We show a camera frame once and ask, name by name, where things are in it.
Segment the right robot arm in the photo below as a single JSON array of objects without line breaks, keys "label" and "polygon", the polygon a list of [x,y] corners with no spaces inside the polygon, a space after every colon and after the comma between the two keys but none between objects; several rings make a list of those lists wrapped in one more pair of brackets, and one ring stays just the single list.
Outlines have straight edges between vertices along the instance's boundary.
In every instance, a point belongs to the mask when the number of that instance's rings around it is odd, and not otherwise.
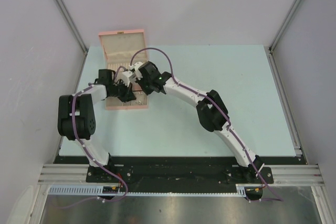
[{"label": "right robot arm", "polygon": [[234,130],[228,110],[217,91],[204,92],[188,86],[172,73],[160,73],[150,61],[135,63],[134,72],[136,83],[146,94],[155,91],[172,95],[195,107],[201,126],[219,136],[234,154],[245,181],[254,183],[261,177],[264,162]]}]

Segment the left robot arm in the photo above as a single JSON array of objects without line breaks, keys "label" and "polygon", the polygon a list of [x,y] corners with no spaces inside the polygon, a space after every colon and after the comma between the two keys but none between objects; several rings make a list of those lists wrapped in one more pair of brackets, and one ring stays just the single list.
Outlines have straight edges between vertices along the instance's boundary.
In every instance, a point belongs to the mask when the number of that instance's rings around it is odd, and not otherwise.
[{"label": "left robot arm", "polygon": [[99,167],[97,174],[105,182],[115,178],[116,169],[108,164],[110,154],[93,139],[97,127],[94,105],[109,97],[123,103],[136,99],[131,81],[117,77],[118,74],[118,71],[100,69],[93,83],[75,94],[62,95],[58,100],[58,133],[80,146],[89,164]]}]

